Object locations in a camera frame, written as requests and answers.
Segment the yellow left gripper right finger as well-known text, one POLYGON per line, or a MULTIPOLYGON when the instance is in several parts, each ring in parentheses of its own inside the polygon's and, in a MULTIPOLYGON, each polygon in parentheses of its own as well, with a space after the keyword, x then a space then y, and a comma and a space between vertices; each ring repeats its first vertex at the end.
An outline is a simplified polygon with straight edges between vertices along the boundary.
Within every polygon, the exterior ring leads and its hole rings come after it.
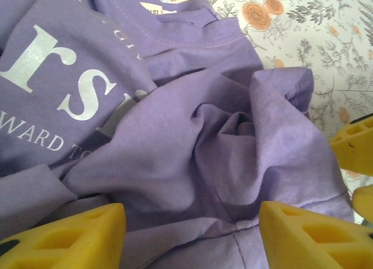
POLYGON ((373 228, 265 201, 259 229, 270 269, 373 269, 373 228))

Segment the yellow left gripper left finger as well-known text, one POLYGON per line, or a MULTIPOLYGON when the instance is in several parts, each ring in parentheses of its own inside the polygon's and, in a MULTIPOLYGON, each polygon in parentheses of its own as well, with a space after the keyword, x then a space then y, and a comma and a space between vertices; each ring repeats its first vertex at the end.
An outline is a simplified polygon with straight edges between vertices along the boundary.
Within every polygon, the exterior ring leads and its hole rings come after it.
POLYGON ((107 204, 0 241, 0 269, 119 269, 124 206, 107 204))

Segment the purple printed t-shirt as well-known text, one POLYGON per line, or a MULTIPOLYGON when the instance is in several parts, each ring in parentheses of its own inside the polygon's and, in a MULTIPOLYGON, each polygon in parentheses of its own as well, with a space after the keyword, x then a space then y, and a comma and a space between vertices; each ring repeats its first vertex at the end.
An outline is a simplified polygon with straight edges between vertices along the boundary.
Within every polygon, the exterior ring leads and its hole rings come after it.
POLYGON ((0 239, 118 202, 120 269, 268 269, 262 202, 352 221, 312 71, 142 1, 0 0, 0 239))

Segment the floral tablecloth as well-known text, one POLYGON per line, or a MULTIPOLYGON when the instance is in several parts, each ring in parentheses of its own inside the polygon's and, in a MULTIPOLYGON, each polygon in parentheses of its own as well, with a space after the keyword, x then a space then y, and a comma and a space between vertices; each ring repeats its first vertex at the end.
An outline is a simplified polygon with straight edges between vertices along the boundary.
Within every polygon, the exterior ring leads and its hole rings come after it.
POLYGON ((350 221, 352 172, 340 174, 321 132, 373 110, 373 60, 362 30, 373 27, 373 0, 220 1, 222 20, 239 23, 271 69, 213 82, 191 120, 201 127, 193 161, 204 184, 201 212, 179 219, 221 219, 250 228, 264 201, 350 221))

